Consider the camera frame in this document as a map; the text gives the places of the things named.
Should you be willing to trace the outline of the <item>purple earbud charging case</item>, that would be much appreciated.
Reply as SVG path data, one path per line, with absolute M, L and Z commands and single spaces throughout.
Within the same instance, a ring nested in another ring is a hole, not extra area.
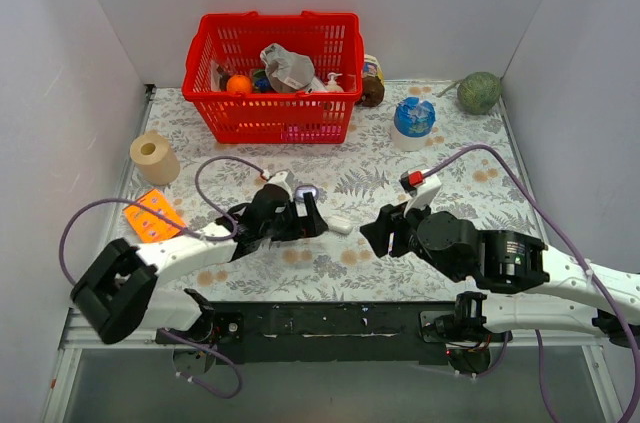
M 294 199 L 298 203 L 303 203 L 306 195 L 309 195 L 311 198 L 316 200 L 318 194 L 319 190 L 316 186 L 311 184 L 300 185 L 294 191 Z

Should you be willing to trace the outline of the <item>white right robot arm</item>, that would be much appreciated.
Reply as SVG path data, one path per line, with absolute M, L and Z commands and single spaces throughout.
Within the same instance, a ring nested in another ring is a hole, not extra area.
M 453 282 L 476 288 L 457 295 L 453 310 L 425 323 L 443 341 L 476 341 L 516 329 L 605 337 L 620 347 L 639 341 L 639 277 L 576 258 L 509 230 L 479 230 L 430 208 L 386 205 L 360 228 L 373 252 L 416 255 Z

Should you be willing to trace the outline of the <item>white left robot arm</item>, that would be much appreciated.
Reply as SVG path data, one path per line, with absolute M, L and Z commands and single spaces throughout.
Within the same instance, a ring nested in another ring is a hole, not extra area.
M 314 238 L 328 229 L 312 194 L 306 212 L 283 183 L 266 184 L 253 200 L 204 228 L 181 230 L 156 243 L 111 241 L 73 285 L 70 298 L 105 344 L 115 344 L 138 329 L 173 329 L 193 343 L 213 329 L 206 299 L 193 290 L 167 284 L 216 264 L 256 252 L 266 241 Z

